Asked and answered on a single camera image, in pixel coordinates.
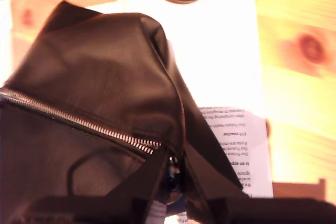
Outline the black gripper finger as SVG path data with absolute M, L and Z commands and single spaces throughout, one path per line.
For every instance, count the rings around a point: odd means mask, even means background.
M 249 201 L 249 197 L 188 144 L 185 165 L 190 176 L 186 191 L 190 219 L 200 217 L 204 223 L 232 223 L 233 208 Z
M 161 146 L 122 184 L 108 194 L 112 210 L 107 223 L 145 223 L 167 167 L 168 150 Z

